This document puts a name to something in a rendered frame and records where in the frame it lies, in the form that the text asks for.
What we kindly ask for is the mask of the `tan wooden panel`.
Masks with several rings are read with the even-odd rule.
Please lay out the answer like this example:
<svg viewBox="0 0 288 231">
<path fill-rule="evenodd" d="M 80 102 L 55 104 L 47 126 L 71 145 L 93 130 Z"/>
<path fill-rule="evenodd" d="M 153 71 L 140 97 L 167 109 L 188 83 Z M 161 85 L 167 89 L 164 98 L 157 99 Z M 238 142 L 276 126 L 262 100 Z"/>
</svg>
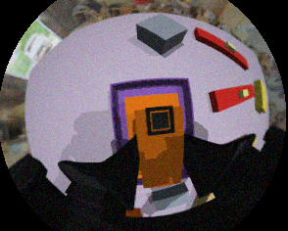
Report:
<svg viewBox="0 0 288 231">
<path fill-rule="evenodd" d="M 244 137 L 245 135 L 243 134 L 243 136 L 242 137 Z M 234 139 L 235 141 L 237 141 L 238 139 L 242 139 L 242 137 L 237 137 L 237 139 Z M 257 137 L 258 136 L 255 136 L 255 142 L 254 142 L 254 144 L 253 144 L 253 147 L 255 147 L 255 145 L 257 145 Z M 233 140 L 233 141 L 234 141 Z M 199 197 L 198 197 L 198 194 L 197 195 L 195 195 L 195 199 L 194 199 L 194 204 L 193 204 L 193 206 L 192 207 L 194 207 L 194 206 L 198 206 L 198 205 L 201 205 L 201 204 L 204 204 L 205 202 L 207 202 L 207 201 L 209 201 L 209 200 L 212 200 L 212 199 L 214 199 L 215 198 L 215 195 L 214 194 L 209 194 L 209 195 L 207 195 L 207 196 L 204 196 L 204 197 L 202 197 L 202 199 L 199 199 Z"/>
</svg>

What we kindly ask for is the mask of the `purple rectangular tray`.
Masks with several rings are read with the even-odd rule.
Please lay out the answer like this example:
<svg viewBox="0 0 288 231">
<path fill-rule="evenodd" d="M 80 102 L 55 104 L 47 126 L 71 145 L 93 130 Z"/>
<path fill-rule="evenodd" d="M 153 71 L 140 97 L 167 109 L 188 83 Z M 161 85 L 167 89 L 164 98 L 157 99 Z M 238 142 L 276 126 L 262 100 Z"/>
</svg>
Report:
<svg viewBox="0 0 288 231">
<path fill-rule="evenodd" d="M 178 92 L 178 104 L 183 106 L 184 132 L 194 136 L 194 107 L 187 77 L 163 77 L 163 79 L 153 77 L 153 79 L 113 82 L 110 84 L 110 92 L 116 150 L 122 149 L 129 141 L 124 97 L 167 95 Z"/>
</svg>

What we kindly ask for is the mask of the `yellow rectangular block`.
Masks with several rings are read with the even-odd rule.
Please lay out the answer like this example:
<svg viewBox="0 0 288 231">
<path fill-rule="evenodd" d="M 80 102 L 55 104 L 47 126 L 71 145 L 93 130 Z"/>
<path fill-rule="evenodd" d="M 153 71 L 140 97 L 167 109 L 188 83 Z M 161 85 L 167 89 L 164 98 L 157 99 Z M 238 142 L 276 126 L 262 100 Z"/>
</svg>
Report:
<svg viewBox="0 0 288 231">
<path fill-rule="evenodd" d="M 259 114 L 263 114 L 264 112 L 267 112 L 266 95 L 264 94 L 266 86 L 264 86 L 261 79 L 254 80 L 253 85 L 255 100 L 257 100 L 257 102 L 254 102 L 255 110 L 259 111 Z"/>
</svg>

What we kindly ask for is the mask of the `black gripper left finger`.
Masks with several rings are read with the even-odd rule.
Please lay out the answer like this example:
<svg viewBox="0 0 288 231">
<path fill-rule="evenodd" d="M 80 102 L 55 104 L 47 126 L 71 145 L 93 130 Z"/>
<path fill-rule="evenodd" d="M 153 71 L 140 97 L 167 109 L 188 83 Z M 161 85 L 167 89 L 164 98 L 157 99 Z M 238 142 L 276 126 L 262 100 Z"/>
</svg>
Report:
<svg viewBox="0 0 288 231">
<path fill-rule="evenodd" d="M 125 210 L 133 210 L 139 164 L 138 136 L 135 134 L 122 149 L 103 162 L 60 161 L 58 167 L 69 181 L 108 190 L 122 202 Z"/>
</svg>

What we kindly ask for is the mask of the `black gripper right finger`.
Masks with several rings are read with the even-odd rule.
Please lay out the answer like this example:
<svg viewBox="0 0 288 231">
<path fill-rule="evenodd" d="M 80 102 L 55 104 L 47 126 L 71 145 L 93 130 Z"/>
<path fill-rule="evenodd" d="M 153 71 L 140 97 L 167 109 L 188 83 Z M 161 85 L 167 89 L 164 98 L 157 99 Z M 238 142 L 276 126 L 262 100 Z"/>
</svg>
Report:
<svg viewBox="0 0 288 231">
<path fill-rule="evenodd" d="M 183 164 L 199 199 L 213 193 L 210 189 L 213 189 L 229 169 L 235 156 L 253 146 L 255 134 L 257 132 L 220 145 L 184 132 Z"/>
</svg>

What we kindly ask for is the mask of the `red flat bar with yellow centre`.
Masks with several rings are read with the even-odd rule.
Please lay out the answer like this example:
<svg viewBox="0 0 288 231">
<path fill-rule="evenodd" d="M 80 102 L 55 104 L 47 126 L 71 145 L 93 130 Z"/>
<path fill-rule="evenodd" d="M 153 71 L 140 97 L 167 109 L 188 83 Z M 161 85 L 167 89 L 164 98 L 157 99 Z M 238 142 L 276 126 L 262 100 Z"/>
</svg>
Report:
<svg viewBox="0 0 288 231">
<path fill-rule="evenodd" d="M 254 85 L 243 85 L 225 87 L 222 90 L 209 92 L 210 100 L 212 100 L 213 112 L 222 112 L 222 110 L 232 109 L 232 106 L 240 104 L 240 102 L 253 99 L 255 96 Z"/>
<path fill-rule="evenodd" d="M 195 26 L 193 31 L 195 40 L 202 41 L 205 45 L 215 48 L 215 50 L 218 50 L 219 52 L 223 52 L 224 56 L 227 56 L 230 60 L 238 63 L 238 66 L 242 67 L 243 70 L 248 69 L 247 61 L 245 61 L 245 58 L 235 50 L 232 43 L 229 43 L 228 41 L 223 42 L 223 40 L 219 40 L 218 37 L 213 36 L 211 32 L 200 29 L 198 26 Z"/>
</svg>

